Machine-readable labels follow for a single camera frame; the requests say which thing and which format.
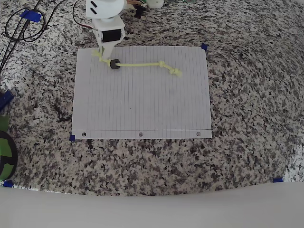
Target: lined paper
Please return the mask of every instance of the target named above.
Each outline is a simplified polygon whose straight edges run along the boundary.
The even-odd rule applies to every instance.
[[[163,60],[159,66],[112,70],[93,48],[77,55],[72,134],[76,139],[211,138],[205,50],[200,47],[115,47],[122,63]]]

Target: green spool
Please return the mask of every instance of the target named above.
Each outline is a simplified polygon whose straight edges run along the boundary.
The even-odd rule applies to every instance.
[[[17,147],[6,132],[0,131],[0,181],[11,178],[17,166]]]

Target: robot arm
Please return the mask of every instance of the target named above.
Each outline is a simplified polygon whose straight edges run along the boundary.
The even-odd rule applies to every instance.
[[[163,6],[163,0],[146,0],[146,3],[150,8]],[[92,19],[99,53],[104,59],[124,39],[124,22],[119,13],[126,4],[126,0],[86,0],[86,16]]]

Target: blue tape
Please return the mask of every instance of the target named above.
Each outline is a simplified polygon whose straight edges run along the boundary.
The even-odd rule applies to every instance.
[[[3,187],[12,188],[13,187],[13,181],[12,180],[6,180],[3,183]]]
[[[201,49],[204,49],[205,51],[207,51],[207,48],[208,48],[207,44],[204,44],[204,43],[201,44]]]
[[[8,90],[5,92],[5,94],[0,97],[0,111],[12,100],[14,99],[13,94]]]
[[[75,135],[70,134],[70,141],[75,142]]]
[[[283,177],[279,177],[279,178],[274,178],[273,183],[278,183],[278,182],[284,182]]]
[[[24,19],[28,19],[28,20],[31,20],[33,22],[39,22],[40,19],[41,19],[41,14],[39,13],[36,13],[34,11],[28,11],[28,10],[25,10],[21,15],[20,17],[24,18]]]

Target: speckled granite surface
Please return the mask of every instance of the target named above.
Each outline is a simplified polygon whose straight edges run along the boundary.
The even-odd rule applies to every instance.
[[[1,53],[9,15],[35,2],[0,3]],[[46,2],[39,9],[48,18],[59,1]],[[20,42],[0,76],[1,90],[15,95],[4,112],[19,149],[15,187],[164,195],[236,188],[279,176],[304,180],[303,5],[167,2],[142,20],[125,11],[121,46],[209,45],[213,138],[70,142],[77,49],[97,46],[93,33],[73,22],[72,4],[58,9],[41,39]]]

